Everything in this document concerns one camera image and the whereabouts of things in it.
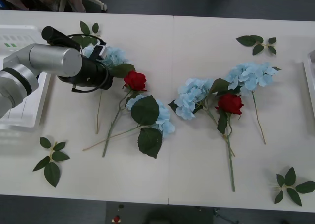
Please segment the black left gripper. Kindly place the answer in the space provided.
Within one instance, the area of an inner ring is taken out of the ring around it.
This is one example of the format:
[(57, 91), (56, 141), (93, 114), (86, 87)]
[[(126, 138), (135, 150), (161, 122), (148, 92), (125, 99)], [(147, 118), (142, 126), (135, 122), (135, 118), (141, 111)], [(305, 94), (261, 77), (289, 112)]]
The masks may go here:
[(113, 84), (113, 76), (108, 68), (104, 67), (99, 77), (99, 88), (108, 90)]

